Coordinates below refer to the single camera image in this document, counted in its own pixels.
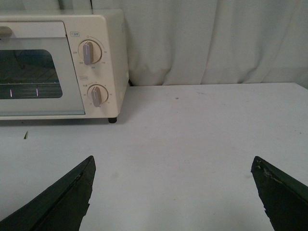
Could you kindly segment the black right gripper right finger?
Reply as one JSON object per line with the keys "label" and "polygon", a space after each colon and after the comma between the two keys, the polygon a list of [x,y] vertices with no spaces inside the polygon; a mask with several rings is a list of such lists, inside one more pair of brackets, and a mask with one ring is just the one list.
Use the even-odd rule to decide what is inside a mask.
{"label": "black right gripper right finger", "polygon": [[259,156],[251,166],[258,195],[275,231],[308,229],[308,187]]}

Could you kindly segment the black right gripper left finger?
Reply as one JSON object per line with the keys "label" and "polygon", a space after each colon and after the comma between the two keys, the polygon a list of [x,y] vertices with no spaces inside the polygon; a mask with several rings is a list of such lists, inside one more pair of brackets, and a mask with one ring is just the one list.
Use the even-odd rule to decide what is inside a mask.
{"label": "black right gripper left finger", "polygon": [[91,155],[0,222],[2,231],[78,231],[89,208],[96,165]]}

